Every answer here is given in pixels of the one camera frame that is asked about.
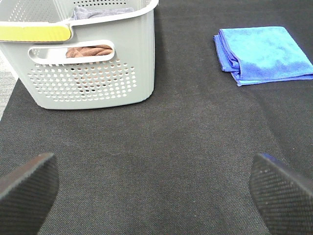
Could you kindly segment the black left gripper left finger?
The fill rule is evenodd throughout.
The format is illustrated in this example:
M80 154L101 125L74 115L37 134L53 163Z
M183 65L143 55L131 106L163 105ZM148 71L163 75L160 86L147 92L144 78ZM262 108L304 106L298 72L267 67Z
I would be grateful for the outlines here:
M40 154L0 179L0 233L36 235L59 190L57 158Z

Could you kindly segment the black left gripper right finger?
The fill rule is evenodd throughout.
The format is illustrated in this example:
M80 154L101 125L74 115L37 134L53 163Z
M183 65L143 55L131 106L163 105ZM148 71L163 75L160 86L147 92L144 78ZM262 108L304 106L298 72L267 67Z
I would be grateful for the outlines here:
M313 181L265 153L253 158L249 191L272 235L313 233Z

